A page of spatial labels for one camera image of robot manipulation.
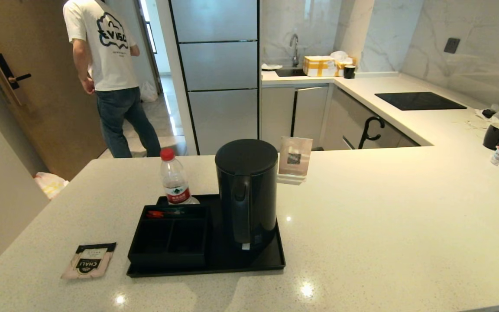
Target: white t-shirt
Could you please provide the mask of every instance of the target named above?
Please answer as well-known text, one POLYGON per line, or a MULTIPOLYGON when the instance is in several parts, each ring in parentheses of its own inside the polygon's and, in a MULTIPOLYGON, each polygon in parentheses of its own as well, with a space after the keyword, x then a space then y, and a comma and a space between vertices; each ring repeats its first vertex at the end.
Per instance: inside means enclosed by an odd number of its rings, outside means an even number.
POLYGON ((69 41, 87 41, 89 73, 97 91, 138 86, 130 56, 136 42, 124 20, 101 0, 68 0, 63 6, 69 41))

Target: jeans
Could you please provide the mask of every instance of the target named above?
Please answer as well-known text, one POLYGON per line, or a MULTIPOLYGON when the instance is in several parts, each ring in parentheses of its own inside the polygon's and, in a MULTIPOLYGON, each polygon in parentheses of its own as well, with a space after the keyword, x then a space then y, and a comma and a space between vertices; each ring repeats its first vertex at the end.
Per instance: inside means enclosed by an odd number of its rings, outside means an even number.
POLYGON ((140 88, 95 91, 97 111, 101 118, 101 131, 114 158, 132 157, 128 142, 123 135, 124 119, 136 130, 148 157, 159 157, 161 146, 153 126, 140 103, 140 88))

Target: faucet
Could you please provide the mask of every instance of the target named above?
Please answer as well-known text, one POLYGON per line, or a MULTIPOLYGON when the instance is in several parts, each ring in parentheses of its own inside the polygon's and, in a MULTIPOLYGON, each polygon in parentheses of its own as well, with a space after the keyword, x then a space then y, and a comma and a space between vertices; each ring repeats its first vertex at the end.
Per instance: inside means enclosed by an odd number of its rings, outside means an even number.
POLYGON ((295 41, 295 46, 294 46, 294 56, 292 57, 292 65, 293 67, 297 67, 297 65, 299 64, 299 56, 298 56, 298 34, 293 34, 292 35, 292 39, 290 39, 290 46, 292 46, 292 44, 294 43, 295 41))

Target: black kettle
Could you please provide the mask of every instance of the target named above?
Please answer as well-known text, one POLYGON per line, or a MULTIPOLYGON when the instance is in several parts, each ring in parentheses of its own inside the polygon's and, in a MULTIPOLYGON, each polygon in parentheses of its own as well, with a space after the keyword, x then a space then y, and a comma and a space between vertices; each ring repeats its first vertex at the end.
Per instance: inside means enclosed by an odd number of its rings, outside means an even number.
POLYGON ((277 150, 253 139, 224 144, 216 156, 225 237, 237 249, 258 250, 275 235, 277 150))

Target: kettle handle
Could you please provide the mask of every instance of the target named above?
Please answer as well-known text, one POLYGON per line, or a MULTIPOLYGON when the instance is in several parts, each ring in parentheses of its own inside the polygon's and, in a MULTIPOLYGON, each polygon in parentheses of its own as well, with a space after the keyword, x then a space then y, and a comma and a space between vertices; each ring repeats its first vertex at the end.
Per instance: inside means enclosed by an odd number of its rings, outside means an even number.
POLYGON ((251 243, 250 235, 250 186, 246 175, 235 175, 232 183, 232 231, 236 243, 251 243))

